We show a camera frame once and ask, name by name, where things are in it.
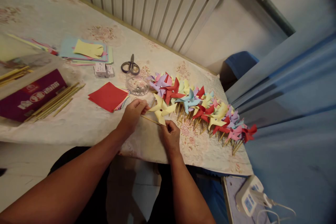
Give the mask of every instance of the scissor handle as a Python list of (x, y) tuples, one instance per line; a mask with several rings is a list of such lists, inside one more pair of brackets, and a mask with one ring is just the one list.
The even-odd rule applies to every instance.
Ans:
[[(136, 68), (138, 69), (137, 72), (134, 72), (134, 71), (133, 71), (134, 67), (136, 67)], [(123, 63), (123, 64), (121, 65), (121, 70), (122, 70), (124, 73), (128, 73), (128, 71), (131, 71), (131, 74), (133, 74), (133, 75), (137, 75), (137, 74), (140, 73), (140, 67), (139, 67), (137, 64), (132, 63), (132, 62), (130, 62), (130, 61), (127, 61), (127, 62)]]
[(130, 66), (131, 66), (131, 62), (130, 61), (127, 61), (127, 62), (124, 62), (122, 65), (121, 65), (121, 70), (126, 74), (129, 70), (130, 70)]

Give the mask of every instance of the scissors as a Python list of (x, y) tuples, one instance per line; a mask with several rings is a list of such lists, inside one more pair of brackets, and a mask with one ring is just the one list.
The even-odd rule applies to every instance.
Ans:
[(137, 75), (140, 73), (140, 68), (137, 64), (134, 63), (134, 54), (132, 54), (131, 56), (131, 61), (127, 61), (127, 62), (124, 62), (122, 65), (121, 65), (121, 70), (124, 72), (124, 73), (128, 73), (129, 71), (131, 72), (131, 74), (133, 75)]

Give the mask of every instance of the pipe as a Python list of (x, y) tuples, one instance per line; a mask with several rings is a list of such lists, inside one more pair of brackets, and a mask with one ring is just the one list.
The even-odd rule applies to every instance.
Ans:
[(294, 27), (287, 21), (281, 14), (278, 8), (272, 3), (271, 0), (256, 0), (267, 14), (277, 23), (283, 32), (290, 37), (295, 33)]

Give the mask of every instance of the small white box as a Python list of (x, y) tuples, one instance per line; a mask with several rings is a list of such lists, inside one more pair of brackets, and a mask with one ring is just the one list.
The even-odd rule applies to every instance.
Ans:
[(96, 78), (105, 78), (106, 77), (106, 70), (104, 63), (96, 62), (96, 65), (93, 66), (94, 75)]
[(113, 68), (111, 65), (105, 65), (106, 67), (106, 77), (110, 78), (110, 77), (114, 77), (114, 72), (113, 72)]

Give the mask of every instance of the electrical cord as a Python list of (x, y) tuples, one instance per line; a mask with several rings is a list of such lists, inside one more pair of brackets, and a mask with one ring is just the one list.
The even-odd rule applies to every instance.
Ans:
[[(275, 202), (274, 200), (272, 200), (272, 199), (269, 199), (269, 201), (271, 202), (272, 205), (278, 205), (278, 206), (280, 206), (280, 207), (286, 208), (286, 209), (289, 210), (289, 211), (292, 211), (292, 212), (294, 213), (294, 217), (296, 217), (296, 212), (295, 212), (292, 208), (289, 208), (289, 207), (287, 207), (287, 206), (284, 206), (284, 205), (281, 205), (281, 204), (279, 204), (279, 203), (276, 203), (276, 202)], [(259, 224), (259, 214), (260, 214), (261, 212), (270, 212), (270, 213), (272, 213), (272, 214), (275, 214), (275, 215), (278, 217), (278, 220), (272, 222), (271, 224), (276, 224), (276, 223), (277, 223), (277, 224), (280, 224), (280, 222), (281, 222), (282, 220), (285, 221), (285, 220), (288, 220), (288, 219), (292, 219), (292, 217), (285, 217), (285, 218), (280, 219), (280, 218), (279, 218), (279, 215), (278, 215), (277, 213), (275, 213), (275, 212), (273, 212), (273, 211), (271, 211), (271, 210), (263, 209), (263, 210), (260, 210), (259, 213), (258, 213), (258, 215), (257, 215), (257, 224)]]

